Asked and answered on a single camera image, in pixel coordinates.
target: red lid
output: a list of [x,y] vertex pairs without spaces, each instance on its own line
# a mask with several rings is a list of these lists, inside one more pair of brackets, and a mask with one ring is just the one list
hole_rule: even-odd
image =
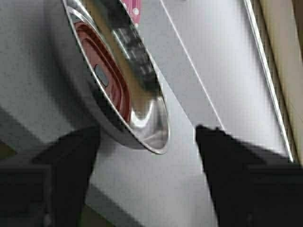
[[87,58],[107,95],[124,120],[129,122],[130,93],[119,67],[93,28],[84,22],[77,22],[74,25]]

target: pink polka dot object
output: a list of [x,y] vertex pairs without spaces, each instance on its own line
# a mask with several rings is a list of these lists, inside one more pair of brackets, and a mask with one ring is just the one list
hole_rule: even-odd
[[141,14],[141,0],[121,0],[134,24],[138,26]]

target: gray wall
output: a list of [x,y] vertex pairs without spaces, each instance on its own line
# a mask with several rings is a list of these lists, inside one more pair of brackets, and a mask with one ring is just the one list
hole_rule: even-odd
[[[134,151],[104,136],[87,203],[118,226],[216,226],[193,124],[219,126],[219,116],[236,136],[284,147],[242,1],[164,3],[177,30],[159,0],[143,0],[139,29],[162,72],[169,151]],[[2,140],[23,151],[92,124],[55,64],[41,0],[0,1],[0,43]]]

